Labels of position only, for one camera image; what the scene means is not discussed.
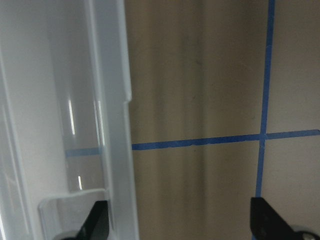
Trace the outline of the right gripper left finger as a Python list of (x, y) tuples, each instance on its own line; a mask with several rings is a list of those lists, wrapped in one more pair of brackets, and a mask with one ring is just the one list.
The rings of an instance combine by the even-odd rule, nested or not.
[(108, 201), (96, 201), (75, 239), (107, 240), (109, 234), (110, 223)]

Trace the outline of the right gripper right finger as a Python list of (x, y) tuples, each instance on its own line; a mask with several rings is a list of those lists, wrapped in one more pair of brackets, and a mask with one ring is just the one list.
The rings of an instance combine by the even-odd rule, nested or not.
[(250, 199), (250, 230), (256, 240), (302, 240), (262, 197)]

